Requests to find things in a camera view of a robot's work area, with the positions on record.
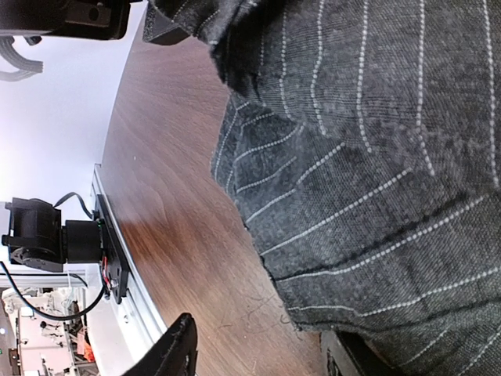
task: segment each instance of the black plastic part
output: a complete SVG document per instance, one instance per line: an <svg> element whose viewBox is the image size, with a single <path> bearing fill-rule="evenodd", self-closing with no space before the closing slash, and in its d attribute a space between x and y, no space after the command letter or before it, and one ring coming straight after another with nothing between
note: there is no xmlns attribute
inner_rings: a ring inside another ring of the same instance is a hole
<svg viewBox="0 0 501 376"><path fill-rule="evenodd" d="M37 45L38 43L41 42L40 36L24 37L24 39L26 40L26 43L28 45Z"/></svg>
<svg viewBox="0 0 501 376"><path fill-rule="evenodd" d="M0 36L120 39L130 8L128 0L1 0Z"/></svg>
<svg viewBox="0 0 501 376"><path fill-rule="evenodd" d="M153 348L123 376L195 376L195 320L183 313Z"/></svg>
<svg viewBox="0 0 501 376"><path fill-rule="evenodd" d="M146 10L142 40L155 45L176 45L189 37L178 24L160 14L151 4Z"/></svg>
<svg viewBox="0 0 501 376"><path fill-rule="evenodd" d="M98 194L96 197L96 219L101 225L104 255L107 257L106 277L112 283L111 292L117 304L127 294L127 281L130 268L124 249L118 239L117 229L111 221L110 211L106 206L105 197Z"/></svg>
<svg viewBox="0 0 501 376"><path fill-rule="evenodd" d="M42 35L64 25L68 1L1 0L0 36Z"/></svg>
<svg viewBox="0 0 501 376"><path fill-rule="evenodd" d="M69 264L99 264L103 259L101 230L92 221L66 221L63 239Z"/></svg>
<svg viewBox="0 0 501 376"><path fill-rule="evenodd" d="M121 39L127 31L131 4L127 0L102 1L104 6L70 0L64 25L48 35L96 40Z"/></svg>
<svg viewBox="0 0 501 376"><path fill-rule="evenodd" d="M9 261L62 272L66 257L61 244L61 211L42 200L20 198L5 208L10 210L10 223L2 244L9 248Z"/></svg>

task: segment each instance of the brown wood surface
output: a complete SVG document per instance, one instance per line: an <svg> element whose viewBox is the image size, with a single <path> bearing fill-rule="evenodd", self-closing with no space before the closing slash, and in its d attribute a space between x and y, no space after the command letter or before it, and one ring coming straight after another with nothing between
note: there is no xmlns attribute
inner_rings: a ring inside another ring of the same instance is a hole
<svg viewBox="0 0 501 376"><path fill-rule="evenodd" d="M319 338L297 333L209 166L228 97L194 39L136 36L100 171L166 324L199 328L199 376L321 375Z"/></svg>

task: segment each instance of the black device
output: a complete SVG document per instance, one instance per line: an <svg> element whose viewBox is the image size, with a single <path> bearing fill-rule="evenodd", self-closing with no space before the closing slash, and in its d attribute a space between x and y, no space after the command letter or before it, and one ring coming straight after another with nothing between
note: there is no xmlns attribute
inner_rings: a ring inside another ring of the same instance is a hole
<svg viewBox="0 0 501 376"><path fill-rule="evenodd" d="M21 198L5 204L10 221L2 244L9 249L9 261L52 273L63 272L65 264L100 264L103 280L120 304L127 293L130 269L104 198L98 195L92 214L85 209L88 221L62 224L57 206L74 195L66 195L56 205Z"/></svg>
<svg viewBox="0 0 501 376"><path fill-rule="evenodd" d="M120 39L138 0L1 0L0 36Z"/></svg>

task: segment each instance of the white wall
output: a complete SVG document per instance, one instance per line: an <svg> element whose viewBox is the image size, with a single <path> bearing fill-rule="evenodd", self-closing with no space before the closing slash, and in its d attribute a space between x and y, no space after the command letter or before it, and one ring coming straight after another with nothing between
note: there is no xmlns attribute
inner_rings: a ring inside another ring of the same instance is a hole
<svg viewBox="0 0 501 376"><path fill-rule="evenodd" d="M16 41L21 54L44 62L45 72L25 81L0 81L0 201L37 197L54 203L70 191L89 196L145 6L132 5L120 41L51 37L34 47ZM12 68L0 58L0 70ZM64 205L63 216L84 218L76 200Z"/></svg>

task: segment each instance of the dark gray suit fabric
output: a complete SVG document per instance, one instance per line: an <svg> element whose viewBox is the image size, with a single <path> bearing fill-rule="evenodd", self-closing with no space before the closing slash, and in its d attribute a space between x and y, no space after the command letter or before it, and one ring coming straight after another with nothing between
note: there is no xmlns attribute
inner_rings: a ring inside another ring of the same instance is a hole
<svg viewBox="0 0 501 376"><path fill-rule="evenodd" d="M232 90L212 173L297 327L405 374L499 374L501 4L156 6Z"/></svg>

